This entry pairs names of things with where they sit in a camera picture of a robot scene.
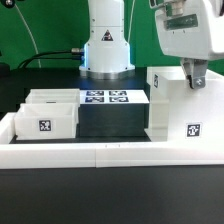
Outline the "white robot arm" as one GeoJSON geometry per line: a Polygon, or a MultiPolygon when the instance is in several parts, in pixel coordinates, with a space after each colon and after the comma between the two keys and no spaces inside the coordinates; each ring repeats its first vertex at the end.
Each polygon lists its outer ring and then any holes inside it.
{"type": "MultiPolygon", "coordinates": [[[[88,0],[90,37],[81,74],[117,79],[132,71],[124,38],[124,0],[88,0]]],[[[149,0],[162,52],[180,59],[189,85],[205,86],[208,63],[224,59],[224,0],[149,0]]]]}

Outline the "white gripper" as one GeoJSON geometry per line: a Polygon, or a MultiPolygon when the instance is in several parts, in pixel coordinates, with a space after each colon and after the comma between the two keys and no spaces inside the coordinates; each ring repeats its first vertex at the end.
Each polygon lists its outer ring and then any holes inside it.
{"type": "Polygon", "coordinates": [[[191,89],[204,88],[207,60],[224,59],[224,0],[149,0],[149,5],[163,54],[182,58],[191,89]]]}

